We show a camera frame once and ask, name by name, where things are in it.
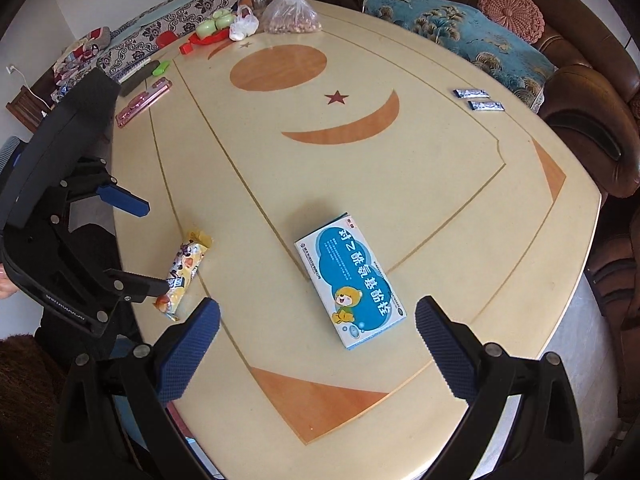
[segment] clear plastic bag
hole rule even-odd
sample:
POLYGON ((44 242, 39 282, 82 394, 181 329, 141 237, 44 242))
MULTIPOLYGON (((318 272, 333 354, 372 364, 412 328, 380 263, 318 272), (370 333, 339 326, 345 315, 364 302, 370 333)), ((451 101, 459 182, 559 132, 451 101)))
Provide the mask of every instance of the clear plastic bag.
POLYGON ((315 32, 322 30, 318 14, 305 0, 273 0, 262 14, 265 32, 315 32))
POLYGON ((258 18, 254 16, 251 7, 246 5, 238 6, 238 15, 236 19, 229 27, 229 39, 233 41, 242 41, 247 36, 252 36, 255 31, 258 30, 258 18), (248 10, 249 13, 243 16, 243 10, 248 10))

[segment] floral fabric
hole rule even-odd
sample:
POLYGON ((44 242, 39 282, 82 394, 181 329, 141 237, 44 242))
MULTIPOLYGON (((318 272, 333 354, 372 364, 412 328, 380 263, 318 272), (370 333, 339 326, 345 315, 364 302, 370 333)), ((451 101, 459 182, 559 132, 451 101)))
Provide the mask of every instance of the floral fabric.
POLYGON ((365 0, 363 12, 452 51, 507 87, 533 111, 556 67, 478 9, 448 0, 365 0))
MULTIPOLYGON (((132 24, 144 18, 145 15, 171 1, 173 0, 162 2, 132 20, 129 20, 117 30, 112 31, 111 37, 116 38, 132 24)), ((196 26, 212 15, 214 11, 222 7, 231 7, 237 1, 238 0, 192 0, 174 12, 169 12, 159 20, 141 27, 140 30, 137 30, 118 44, 110 46, 97 58, 93 58, 84 65, 79 66, 78 71, 65 80, 64 86, 61 86, 53 92, 51 95, 52 99, 55 102, 59 102, 66 92, 73 88, 73 86, 95 66, 104 70, 112 79, 120 79, 135 64, 151 56, 158 50, 156 38, 160 34, 168 30, 172 30, 178 38, 191 34, 196 26)))

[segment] small packet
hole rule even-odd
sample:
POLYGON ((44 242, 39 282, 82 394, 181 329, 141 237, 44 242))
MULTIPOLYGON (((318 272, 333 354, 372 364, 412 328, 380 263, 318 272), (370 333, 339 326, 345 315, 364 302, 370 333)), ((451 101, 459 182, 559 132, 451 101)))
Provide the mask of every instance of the small packet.
POLYGON ((159 296, 154 303, 156 309, 169 319, 179 320, 175 311, 191 280, 196 275, 204 253, 210 247, 211 238, 201 231, 189 232, 187 240, 180 246, 169 270, 169 277, 166 279, 169 283, 169 291, 164 296, 159 296))
POLYGON ((504 106, 502 106, 502 103, 499 103, 498 101, 469 101, 469 107, 473 111, 484 111, 484 110, 492 110, 492 111, 498 111, 498 112, 504 111, 504 106))
POLYGON ((478 88, 468 88, 463 90, 454 90, 453 93, 459 99, 473 99, 477 97, 489 97, 489 94, 485 90, 480 90, 478 88))
POLYGON ((273 0, 264 9, 262 25, 269 34, 322 30, 318 14, 305 0, 273 0))
POLYGON ((260 22, 258 18, 254 16, 251 7, 246 5, 238 6, 238 15, 235 21, 229 26, 229 39, 232 41, 242 41, 244 38, 254 35, 259 25, 260 22), (245 9, 248 10, 249 13, 243 16, 242 11, 245 9))

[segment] cartoon bear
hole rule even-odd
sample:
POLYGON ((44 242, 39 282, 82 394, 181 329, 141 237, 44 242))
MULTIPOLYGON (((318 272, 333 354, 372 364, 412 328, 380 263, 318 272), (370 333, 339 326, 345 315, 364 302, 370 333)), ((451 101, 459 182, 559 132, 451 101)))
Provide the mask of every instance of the cartoon bear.
POLYGON ((351 323, 354 321, 352 309, 362 298, 362 291, 352 286, 344 286, 335 292, 335 306, 337 311, 331 315, 335 324, 351 323))

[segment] snack bar wrapper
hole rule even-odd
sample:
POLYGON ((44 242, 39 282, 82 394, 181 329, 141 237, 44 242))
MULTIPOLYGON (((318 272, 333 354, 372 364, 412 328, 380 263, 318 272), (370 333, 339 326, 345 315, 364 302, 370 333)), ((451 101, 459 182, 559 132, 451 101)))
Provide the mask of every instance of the snack bar wrapper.
POLYGON ((178 321, 175 315, 178 304, 196 275, 204 253, 211 247, 211 238, 201 231, 191 231, 186 238, 175 255, 169 277, 166 279, 169 291, 164 296, 159 296, 154 303, 160 312, 173 321, 178 321))

